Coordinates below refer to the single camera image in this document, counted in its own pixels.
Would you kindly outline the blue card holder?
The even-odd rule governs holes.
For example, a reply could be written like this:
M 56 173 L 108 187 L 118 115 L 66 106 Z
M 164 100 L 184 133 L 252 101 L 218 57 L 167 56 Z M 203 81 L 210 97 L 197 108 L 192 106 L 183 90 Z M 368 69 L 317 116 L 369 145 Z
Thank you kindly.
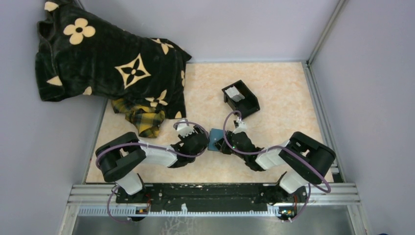
M 218 148 L 215 144 L 221 139 L 223 139 L 223 136 L 223 129 L 212 128 L 209 132 L 208 150 L 220 152 L 221 147 Z

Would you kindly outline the black card box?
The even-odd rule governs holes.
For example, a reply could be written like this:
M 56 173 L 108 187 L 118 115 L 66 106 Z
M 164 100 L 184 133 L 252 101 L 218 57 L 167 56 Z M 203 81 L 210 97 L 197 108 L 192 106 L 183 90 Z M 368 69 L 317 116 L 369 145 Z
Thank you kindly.
M 242 81 L 238 80 L 222 89 L 224 102 L 227 103 L 233 111 L 239 111 L 242 119 L 260 110 L 257 97 Z

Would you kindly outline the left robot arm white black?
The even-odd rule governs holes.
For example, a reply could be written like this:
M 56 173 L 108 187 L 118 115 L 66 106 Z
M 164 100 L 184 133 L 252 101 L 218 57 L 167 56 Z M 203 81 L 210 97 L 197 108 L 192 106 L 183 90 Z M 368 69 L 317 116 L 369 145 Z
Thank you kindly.
M 102 172 L 104 181 L 114 182 L 134 202 L 142 202 L 147 190 L 140 176 L 134 173 L 139 164 L 161 165 L 179 168 L 195 161 L 208 147 L 208 136 L 199 131 L 179 136 L 180 141 L 171 145 L 154 145 L 138 139 L 134 132 L 128 132 L 106 143 L 95 151 L 96 166 Z

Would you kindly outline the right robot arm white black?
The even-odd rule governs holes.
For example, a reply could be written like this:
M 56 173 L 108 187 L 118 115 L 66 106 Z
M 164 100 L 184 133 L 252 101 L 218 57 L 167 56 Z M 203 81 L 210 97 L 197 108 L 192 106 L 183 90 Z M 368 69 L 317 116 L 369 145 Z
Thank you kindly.
M 287 141 L 269 148 L 255 146 L 245 132 L 226 131 L 215 147 L 223 154 L 234 154 L 253 171 L 266 171 L 274 166 L 288 165 L 290 170 L 277 182 L 276 197 L 288 202 L 300 187 L 307 184 L 324 184 L 326 193 L 331 192 L 325 175 L 333 164 L 336 154 L 326 145 L 302 132 L 295 132 Z

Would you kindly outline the stack of white cards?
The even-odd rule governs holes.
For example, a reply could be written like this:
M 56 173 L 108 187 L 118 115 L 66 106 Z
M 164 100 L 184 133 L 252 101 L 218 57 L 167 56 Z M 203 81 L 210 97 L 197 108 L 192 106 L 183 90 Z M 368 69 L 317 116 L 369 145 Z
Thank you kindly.
M 245 99 L 245 96 L 235 86 L 232 86 L 232 87 L 229 87 L 228 89 L 226 89 L 225 93 L 234 102 L 239 102 L 239 101 Z

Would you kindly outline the yellow black plaid cloth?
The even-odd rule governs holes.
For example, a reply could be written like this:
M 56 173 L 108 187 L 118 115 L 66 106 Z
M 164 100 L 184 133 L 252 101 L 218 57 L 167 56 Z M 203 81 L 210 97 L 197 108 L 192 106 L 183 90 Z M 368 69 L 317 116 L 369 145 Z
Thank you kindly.
M 110 101 L 116 114 L 124 114 L 125 119 L 133 124 L 142 138 L 156 138 L 160 134 L 161 124 L 166 119 L 165 112 L 150 106 L 137 105 L 125 99 Z

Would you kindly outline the black floral plush blanket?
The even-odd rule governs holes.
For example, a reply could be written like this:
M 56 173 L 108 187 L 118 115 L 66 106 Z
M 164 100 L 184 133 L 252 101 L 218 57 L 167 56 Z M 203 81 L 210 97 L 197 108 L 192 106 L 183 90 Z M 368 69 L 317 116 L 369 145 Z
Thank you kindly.
M 95 95 L 154 107 L 168 119 L 186 116 L 185 68 L 191 56 L 180 46 L 130 33 L 72 0 L 47 0 L 44 10 L 35 56 L 42 101 Z

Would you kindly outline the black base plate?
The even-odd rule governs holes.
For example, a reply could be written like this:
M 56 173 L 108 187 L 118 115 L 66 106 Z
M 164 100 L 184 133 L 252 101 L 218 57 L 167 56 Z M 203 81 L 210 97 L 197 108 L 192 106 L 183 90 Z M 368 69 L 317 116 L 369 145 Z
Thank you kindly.
M 276 184 L 179 184 L 154 183 L 128 195 L 122 188 L 116 193 L 119 204 L 143 203 L 151 212 L 178 212 L 186 205 L 189 212 L 265 212 L 276 203 L 304 203 L 305 187 L 287 194 Z

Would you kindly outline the aluminium frame rail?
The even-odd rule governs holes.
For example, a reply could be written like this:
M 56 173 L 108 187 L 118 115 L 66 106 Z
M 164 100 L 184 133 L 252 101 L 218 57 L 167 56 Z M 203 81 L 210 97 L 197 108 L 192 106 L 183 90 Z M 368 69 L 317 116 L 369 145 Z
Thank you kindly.
M 70 191 L 59 234 L 72 234 L 77 217 L 272 217 L 292 221 L 312 206 L 345 206 L 357 235 L 368 235 L 361 200 L 354 183 L 301 187 L 293 194 L 279 193 L 275 184 L 154 183 L 128 195 L 112 184 L 74 185 Z

